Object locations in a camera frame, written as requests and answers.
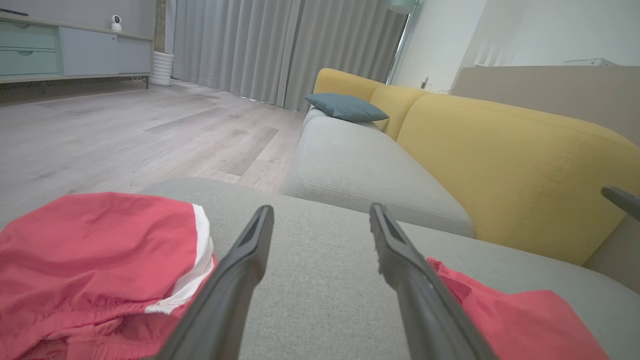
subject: gray curtain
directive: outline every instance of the gray curtain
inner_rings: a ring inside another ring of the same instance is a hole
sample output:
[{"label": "gray curtain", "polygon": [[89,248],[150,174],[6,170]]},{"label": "gray curtain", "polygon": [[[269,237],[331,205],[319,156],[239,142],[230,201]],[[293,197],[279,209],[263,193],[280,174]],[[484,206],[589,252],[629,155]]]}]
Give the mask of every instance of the gray curtain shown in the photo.
[{"label": "gray curtain", "polygon": [[306,111],[320,69],[385,82],[406,15],[388,0],[178,0],[173,77]]},{"label": "gray curtain", "polygon": [[386,82],[406,15],[388,0],[307,0],[302,8],[285,108],[307,111],[320,69]]},{"label": "gray curtain", "polygon": [[282,106],[299,12],[300,0],[178,0],[173,77]]}]

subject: green drawer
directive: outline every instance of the green drawer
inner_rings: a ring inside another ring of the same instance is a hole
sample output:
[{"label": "green drawer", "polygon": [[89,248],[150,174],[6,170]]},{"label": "green drawer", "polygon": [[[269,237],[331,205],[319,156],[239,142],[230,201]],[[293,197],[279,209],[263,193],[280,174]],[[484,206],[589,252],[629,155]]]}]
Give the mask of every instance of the green drawer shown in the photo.
[{"label": "green drawer", "polygon": [[56,53],[0,49],[0,75],[57,74]]},{"label": "green drawer", "polygon": [[0,47],[26,47],[31,49],[55,49],[54,28],[0,21]]}]

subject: security camera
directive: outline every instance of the security camera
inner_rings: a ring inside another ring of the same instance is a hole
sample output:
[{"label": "security camera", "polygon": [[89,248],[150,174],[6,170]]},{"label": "security camera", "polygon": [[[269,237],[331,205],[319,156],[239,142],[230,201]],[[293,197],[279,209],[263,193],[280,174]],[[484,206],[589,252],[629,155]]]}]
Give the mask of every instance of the security camera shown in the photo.
[{"label": "security camera", "polygon": [[111,21],[113,22],[111,24],[111,30],[113,31],[122,31],[122,25],[120,25],[120,21],[122,21],[122,18],[118,15],[114,15],[111,17]]}]

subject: white stripe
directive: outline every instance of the white stripe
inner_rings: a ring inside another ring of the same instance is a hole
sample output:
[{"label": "white stripe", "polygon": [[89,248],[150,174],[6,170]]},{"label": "white stripe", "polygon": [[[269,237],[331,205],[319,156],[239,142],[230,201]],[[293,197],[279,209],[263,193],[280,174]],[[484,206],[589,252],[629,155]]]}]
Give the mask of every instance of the white stripe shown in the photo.
[{"label": "white stripe", "polygon": [[160,300],[154,305],[145,308],[145,314],[164,313],[170,315],[179,306],[189,301],[198,291],[200,284],[213,270],[213,241],[209,236],[209,219],[200,205],[192,204],[196,218],[196,232],[198,243],[196,244],[196,260],[193,268],[181,276],[175,282],[173,293],[170,297]]}]

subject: white vase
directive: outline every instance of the white vase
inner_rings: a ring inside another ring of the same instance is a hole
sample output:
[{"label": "white vase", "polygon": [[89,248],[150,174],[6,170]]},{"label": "white vase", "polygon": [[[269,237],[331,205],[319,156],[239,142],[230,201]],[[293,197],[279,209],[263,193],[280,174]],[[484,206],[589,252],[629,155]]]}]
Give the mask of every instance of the white vase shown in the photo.
[{"label": "white vase", "polygon": [[171,69],[173,54],[154,51],[154,73],[149,77],[149,83],[160,86],[171,85]]}]

